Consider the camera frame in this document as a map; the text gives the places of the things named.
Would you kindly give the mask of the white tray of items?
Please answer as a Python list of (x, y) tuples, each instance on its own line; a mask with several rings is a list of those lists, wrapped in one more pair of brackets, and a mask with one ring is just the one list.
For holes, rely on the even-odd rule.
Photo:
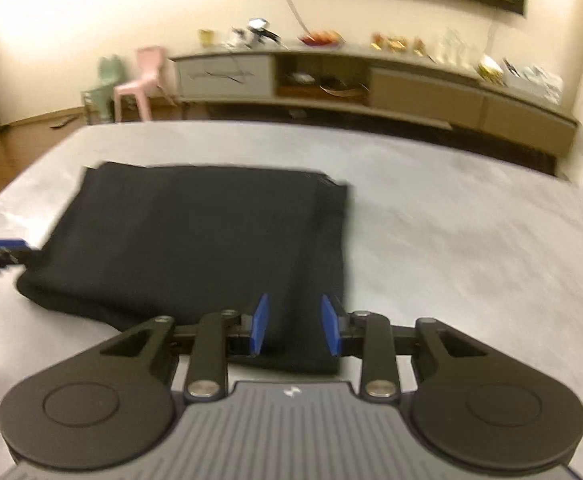
[(564, 81), (538, 65), (517, 66), (502, 58), (503, 81), (506, 87), (526, 92), (559, 104), (563, 97)]

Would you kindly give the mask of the pink plastic child chair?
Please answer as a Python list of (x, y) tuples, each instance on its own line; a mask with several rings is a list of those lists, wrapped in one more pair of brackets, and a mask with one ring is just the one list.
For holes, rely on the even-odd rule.
[(114, 121), (122, 122), (122, 98), (133, 96), (142, 122), (151, 122), (152, 114), (149, 95), (157, 90), (170, 105), (176, 103), (164, 88), (161, 76), (162, 67), (166, 60), (165, 47), (150, 46), (139, 48), (136, 51), (136, 62), (139, 76), (136, 79), (118, 84), (113, 89)]

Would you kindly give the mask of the yellow cup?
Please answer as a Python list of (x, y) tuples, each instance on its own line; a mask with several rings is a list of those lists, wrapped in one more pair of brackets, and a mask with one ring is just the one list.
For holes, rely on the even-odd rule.
[(199, 29), (198, 30), (200, 46), (203, 49), (209, 49), (215, 44), (215, 32), (212, 29)]

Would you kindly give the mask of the black trousers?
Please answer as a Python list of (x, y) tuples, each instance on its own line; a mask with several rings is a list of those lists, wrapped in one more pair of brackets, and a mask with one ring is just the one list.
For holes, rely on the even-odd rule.
[(117, 330), (268, 303), (257, 367), (331, 375), (322, 304), (345, 308), (349, 188), (320, 172), (106, 162), (82, 185), (18, 292)]

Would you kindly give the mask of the golden ornament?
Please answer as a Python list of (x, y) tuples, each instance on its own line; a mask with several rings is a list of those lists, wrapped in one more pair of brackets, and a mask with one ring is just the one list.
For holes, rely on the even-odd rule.
[(405, 53), (409, 50), (409, 40), (405, 37), (388, 36), (385, 44), (386, 49), (393, 53)]

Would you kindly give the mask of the long grey tv cabinet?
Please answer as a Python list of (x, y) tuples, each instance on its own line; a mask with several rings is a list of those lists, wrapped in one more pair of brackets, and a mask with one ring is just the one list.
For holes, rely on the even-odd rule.
[(214, 47), (172, 58), (185, 103), (310, 107), (447, 125), (565, 157), (576, 118), (473, 70), (367, 48)]

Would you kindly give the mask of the clear glasses on tray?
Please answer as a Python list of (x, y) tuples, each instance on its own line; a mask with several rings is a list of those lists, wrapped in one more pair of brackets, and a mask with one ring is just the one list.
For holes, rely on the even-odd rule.
[(477, 64), (478, 51), (454, 29), (447, 29), (436, 43), (433, 59), (442, 65), (472, 70)]

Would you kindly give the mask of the green plastic child chair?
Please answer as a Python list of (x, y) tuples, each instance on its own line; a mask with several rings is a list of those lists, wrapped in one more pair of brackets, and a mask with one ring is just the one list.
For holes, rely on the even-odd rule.
[(100, 58), (97, 66), (98, 81), (94, 88), (81, 92), (81, 102), (87, 125), (92, 125), (92, 113), (101, 122), (112, 122), (113, 90), (125, 80), (125, 68), (118, 55)]

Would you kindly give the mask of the red fruit plate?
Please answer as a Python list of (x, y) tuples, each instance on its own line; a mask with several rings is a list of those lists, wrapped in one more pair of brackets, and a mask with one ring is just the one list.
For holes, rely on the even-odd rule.
[(311, 48), (337, 48), (342, 45), (343, 38), (333, 30), (306, 32), (299, 37), (301, 44)]

